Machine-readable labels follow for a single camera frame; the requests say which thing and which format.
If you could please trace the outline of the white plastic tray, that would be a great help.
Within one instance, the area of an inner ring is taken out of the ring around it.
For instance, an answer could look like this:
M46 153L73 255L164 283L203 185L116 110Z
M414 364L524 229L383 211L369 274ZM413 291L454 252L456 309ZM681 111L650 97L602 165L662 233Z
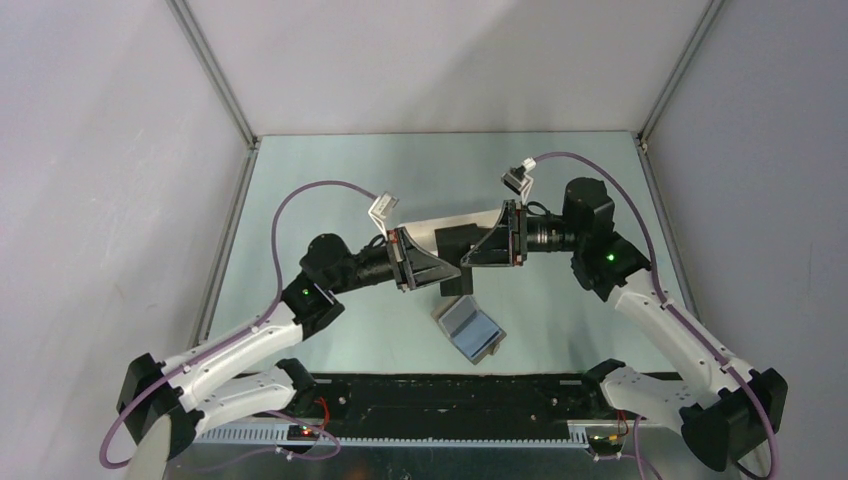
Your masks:
M404 222L398 225L405 228L409 236L424 250L431 254L438 253L435 231L443 228L452 228L462 225L476 225L485 231L490 230L501 216L501 210L487 210L474 213L466 213L454 216L439 217L413 222Z

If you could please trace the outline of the black credit card stack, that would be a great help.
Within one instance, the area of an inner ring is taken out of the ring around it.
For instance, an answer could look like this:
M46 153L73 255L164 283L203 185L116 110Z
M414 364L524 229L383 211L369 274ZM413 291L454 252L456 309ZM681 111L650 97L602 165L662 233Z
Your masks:
M462 258L490 230L477 224L464 224L445 227L434 231L437 256L446 262L460 266Z

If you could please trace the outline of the silver metal card holder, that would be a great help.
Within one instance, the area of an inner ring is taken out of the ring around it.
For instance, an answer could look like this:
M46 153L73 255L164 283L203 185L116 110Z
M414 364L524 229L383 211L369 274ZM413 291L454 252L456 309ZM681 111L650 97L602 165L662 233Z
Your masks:
M478 365L487 356L495 355L507 337L507 332L471 295L445 299L431 312L431 318L472 365Z

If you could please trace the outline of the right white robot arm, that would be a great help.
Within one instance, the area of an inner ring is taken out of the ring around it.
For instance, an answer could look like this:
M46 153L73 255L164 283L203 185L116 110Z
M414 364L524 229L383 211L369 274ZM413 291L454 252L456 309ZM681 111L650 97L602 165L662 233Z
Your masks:
M768 478L779 464L777 433L788 393L774 369L760 371L728 349L663 286L651 246L638 248L614 223L606 184L570 181L560 214L534 216L522 202L473 218L478 235L460 259L464 267L513 267L532 253L567 253L580 286L623 314L678 374L677 382L637 372L609 359L582 377L585 411L606 418L616 410L645 418L681 436L705 466L739 466L758 447L769 453Z

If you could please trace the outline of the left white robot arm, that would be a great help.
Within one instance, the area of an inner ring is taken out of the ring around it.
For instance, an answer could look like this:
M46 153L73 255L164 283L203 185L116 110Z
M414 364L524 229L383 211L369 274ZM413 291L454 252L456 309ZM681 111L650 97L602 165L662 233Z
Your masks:
M201 434L233 420L266 411L308 414L316 403L315 380L298 360L282 359L252 375L246 369L327 328L344 311L341 293L389 281L412 290L461 277L477 233L448 227L421 240L400 227L357 253L336 234L315 237L300 260L300 273L264 313L167 360L151 354L134 359L116 423L141 444L158 420L169 420L166 453L173 458Z

